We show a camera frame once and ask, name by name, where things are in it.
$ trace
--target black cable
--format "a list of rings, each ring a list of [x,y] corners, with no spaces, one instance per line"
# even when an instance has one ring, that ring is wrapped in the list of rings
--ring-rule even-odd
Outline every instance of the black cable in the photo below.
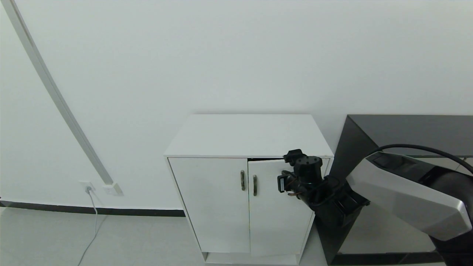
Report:
[[[461,160],[457,156],[453,156],[452,154],[448,152],[444,152],[441,150],[437,150],[434,148],[429,148],[421,145],[414,145],[414,144],[390,144],[390,145],[385,145],[381,146],[377,149],[374,149],[372,152],[369,153],[369,155],[377,152],[377,151],[382,151],[384,149],[390,149],[390,148],[408,148],[408,149],[416,149],[416,150],[422,150],[422,151],[429,151],[438,155],[442,155],[443,157],[449,158],[450,160],[453,160],[457,163],[459,163],[461,166],[465,167],[472,175],[473,175],[473,167],[465,162],[464,160]]]

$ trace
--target white wall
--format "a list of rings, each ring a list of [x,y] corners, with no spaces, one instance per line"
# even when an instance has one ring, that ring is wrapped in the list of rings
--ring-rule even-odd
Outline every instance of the white wall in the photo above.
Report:
[[[335,150],[345,116],[473,115],[467,1],[26,1],[58,87],[124,197],[180,209],[162,153],[192,113],[310,113]],[[101,179],[1,18],[4,200],[88,205]]]

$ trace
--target power cord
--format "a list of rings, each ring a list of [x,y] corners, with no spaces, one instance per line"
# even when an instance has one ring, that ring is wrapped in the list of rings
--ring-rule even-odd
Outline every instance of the power cord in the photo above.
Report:
[[[98,216],[98,212],[97,212],[97,208],[95,208],[95,204],[94,204],[94,199],[92,198],[92,195],[90,194],[90,191],[92,190],[91,187],[86,187],[86,193],[89,195],[90,197],[90,200],[92,201],[92,206],[94,207],[94,211],[95,211],[95,227],[94,227],[94,238],[92,239],[92,241],[89,243],[89,245],[87,246],[86,250],[84,250],[84,253],[82,253],[82,257],[80,257],[80,261],[79,261],[79,264],[77,264],[77,266],[80,265],[80,263],[82,262],[82,260],[84,259],[84,256],[88,250],[88,248],[90,247],[90,245],[92,245],[92,242],[94,242],[95,240],[95,237],[97,237],[97,233],[98,233],[98,230],[97,230],[97,216]]]

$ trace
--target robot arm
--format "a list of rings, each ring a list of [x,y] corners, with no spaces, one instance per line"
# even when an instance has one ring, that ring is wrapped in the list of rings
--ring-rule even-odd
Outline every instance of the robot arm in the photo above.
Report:
[[[473,265],[473,177],[413,158],[374,152],[345,181],[322,178],[322,160],[301,150],[284,156],[294,172],[278,177],[329,227],[350,223],[373,202],[428,234],[448,266]]]

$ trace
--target power plug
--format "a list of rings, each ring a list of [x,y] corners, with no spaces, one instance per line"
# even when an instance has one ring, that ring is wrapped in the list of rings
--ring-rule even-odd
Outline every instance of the power plug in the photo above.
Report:
[[[84,189],[84,191],[89,194],[89,191],[95,191],[94,185],[90,181],[79,181],[80,185]]]

